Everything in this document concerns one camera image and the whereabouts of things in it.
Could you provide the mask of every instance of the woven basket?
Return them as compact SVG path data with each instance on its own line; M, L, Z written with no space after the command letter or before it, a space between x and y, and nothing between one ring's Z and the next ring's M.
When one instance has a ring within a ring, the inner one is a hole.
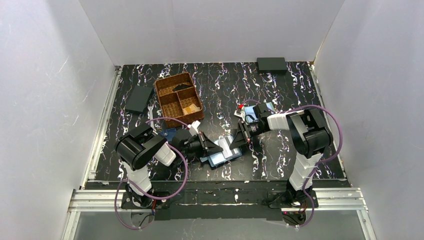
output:
M181 84L188 85L190 87L183 90L173 91L175 87ZM164 117L178 119L186 124L191 124L192 122L201 120L205 117L205 114L203 113L203 105L200 102L198 93L196 92L192 77L188 72L156 80L154 82L154 88L156 89ZM191 104L199 107L200 111L184 115L183 108L186 108ZM182 125L181 123L173 120L165 120L165 123L168 128L175 128Z

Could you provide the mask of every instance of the wall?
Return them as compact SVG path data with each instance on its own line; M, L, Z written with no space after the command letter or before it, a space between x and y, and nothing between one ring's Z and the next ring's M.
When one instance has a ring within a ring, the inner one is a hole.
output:
M313 61L344 0L80 0L115 65Z
M424 2L346 0L316 59L378 239L424 236Z
M60 239L115 68L78 0L0 4L1 239Z

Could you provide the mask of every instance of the box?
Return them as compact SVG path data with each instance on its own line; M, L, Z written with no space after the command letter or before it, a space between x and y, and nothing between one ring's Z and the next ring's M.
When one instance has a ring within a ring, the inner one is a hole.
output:
M156 80L154 82L154 88L156 89L157 98L164 117L178 119L186 124L191 124L205 117L203 105L193 84L192 77L188 72ZM184 115L183 108L191 104L199 107L200 111ZM175 128L182 125L173 120L165 120L165 123L168 128Z

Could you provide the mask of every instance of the gray floor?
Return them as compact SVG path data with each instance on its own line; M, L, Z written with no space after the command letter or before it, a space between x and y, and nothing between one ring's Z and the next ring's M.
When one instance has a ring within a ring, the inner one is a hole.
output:
M130 223L130 213L121 212ZM146 229L130 230L119 224L114 212L82 212L76 240L363 240L355 210L316 211L313 220L296 231L284 222L265 219L178 219L155 221Z

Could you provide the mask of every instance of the black marble table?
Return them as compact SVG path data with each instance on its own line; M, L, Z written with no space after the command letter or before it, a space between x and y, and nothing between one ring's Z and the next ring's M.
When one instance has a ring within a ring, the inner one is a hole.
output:
M307 104L320 105L309 65L307 62L288 62L286 74L259 74L255 62L232 63L179 63L125 65L122 69L116 97L113 103L106 136L99 157L96 181L119 181L125 176L124 166L113 151L116 140L141 122L149 119L149 111L143 114L125 112L127 97L135 86L152 87L157 79L189 72L204 108L204 119L200 129L212 140L237 128L239 118L234 111L246 99L272 102L278 111L289 110ZM153 117L162 111L156 94L150 100L154 106ZM156 121L160 132L165 123ZM293 171L296 150L285 131L270 131L259 136L253 147L247 148L243 156L224 165L212 168L199 159L189 160L189 181L251 181L288 180ZM328 147L324 157L334 153ZM148 164L152 181L176 181L184 174L184 165L166 167L157 160ZM321 164L314 178L343 179L339 160Z

